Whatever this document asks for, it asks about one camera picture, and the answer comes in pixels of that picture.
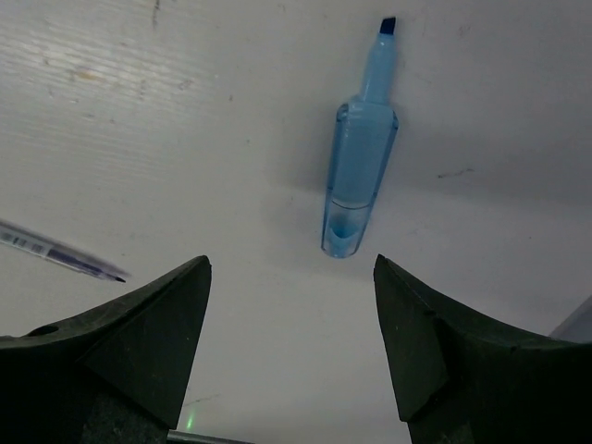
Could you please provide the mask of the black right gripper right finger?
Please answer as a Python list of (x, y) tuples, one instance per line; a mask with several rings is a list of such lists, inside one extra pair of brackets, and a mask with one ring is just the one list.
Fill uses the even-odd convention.
[(587, 443), (591, 347), (502, 323), (384, 256), (376, 308), (414, 443)]

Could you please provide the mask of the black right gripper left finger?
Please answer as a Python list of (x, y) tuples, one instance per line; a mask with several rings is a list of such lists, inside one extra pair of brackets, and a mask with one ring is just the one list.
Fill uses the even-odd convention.
[(164, 443), (212, 280), (198, 256), (84, 313), (1, 339), (5, 443)]

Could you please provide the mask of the blue highlighter pen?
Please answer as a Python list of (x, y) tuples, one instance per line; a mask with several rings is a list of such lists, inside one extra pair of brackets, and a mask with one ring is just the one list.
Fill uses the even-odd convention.
[(333, 258), (358, 251), (399, 129), (390, 98), (396, 25), (395, 17), (382, 20), (360, 91), (336, 114), (321, 240), (322, 250)]

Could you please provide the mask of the purple ballpoint pen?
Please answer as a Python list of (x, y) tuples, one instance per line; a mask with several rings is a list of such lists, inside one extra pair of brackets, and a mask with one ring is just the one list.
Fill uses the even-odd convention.
[(1, 221), (1, 243), (101, 280), (126, 283), (130, 276), (120, 267), (94, 254), (4, 220)]

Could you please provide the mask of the aluminium rail frame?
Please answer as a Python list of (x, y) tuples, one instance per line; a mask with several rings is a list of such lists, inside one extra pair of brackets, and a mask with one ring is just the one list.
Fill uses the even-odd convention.
[(218, 438), (193, 434), (189, 432), (170, 431), (166, 437), (166, 444), (251, 444), (229, 438)]

